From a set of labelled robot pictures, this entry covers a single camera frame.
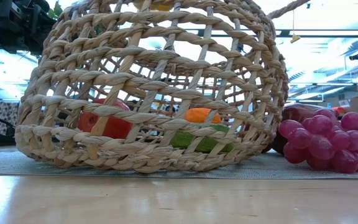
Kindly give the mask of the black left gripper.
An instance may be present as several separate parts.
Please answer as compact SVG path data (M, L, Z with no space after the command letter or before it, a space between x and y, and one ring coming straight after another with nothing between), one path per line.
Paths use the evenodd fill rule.
M0 49L40 55L55 21L45 0L0 0Z

